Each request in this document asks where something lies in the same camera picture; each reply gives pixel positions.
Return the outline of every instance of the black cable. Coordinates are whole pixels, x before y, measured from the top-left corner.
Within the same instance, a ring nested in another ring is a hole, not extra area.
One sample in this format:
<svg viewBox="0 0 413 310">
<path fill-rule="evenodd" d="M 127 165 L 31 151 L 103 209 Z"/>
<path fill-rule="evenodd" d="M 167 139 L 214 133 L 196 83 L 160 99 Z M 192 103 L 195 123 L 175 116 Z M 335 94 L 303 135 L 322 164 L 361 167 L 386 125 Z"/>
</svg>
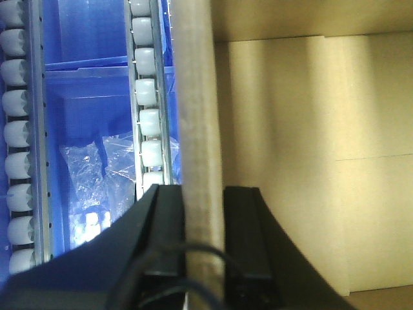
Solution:
<svg viewBox="0 0 413 310">
<path fill-rule="evenodd" d="M 202 243 L 178 243 L 164 245 L 158 248 L 149 249 L 143 256 L 136 257 L 128 270 L 115 285 L 116 290 L 112 291 L 106 308 L 108 310 L 132 309 L 136 304 L 136 292 L 139 291 L 139 284 L 143 273 L 158 259 L 164 255 L 183 252 L 204 252 L 220 257 L 226 264 L 231 266 L 236 274 L 243 277 L 243 273 L 238 264 L 224 252 Z"/>
<path fill-rule="evenodd" d="M 195 280 L 186 278 L 171 281 L 169 284 L 163 285 L 160 289 L 156 290 L 156 292 L 150 293 L 149 296 L 138 303 L 138 309 L 142 309 L 144 306 L 172 294 L 185 293 L 187 291 L 197 293 L 208 304 L 209 308 L 213 310 L 225 310 L 225 307 L 209 289 Z"/>
</svg>

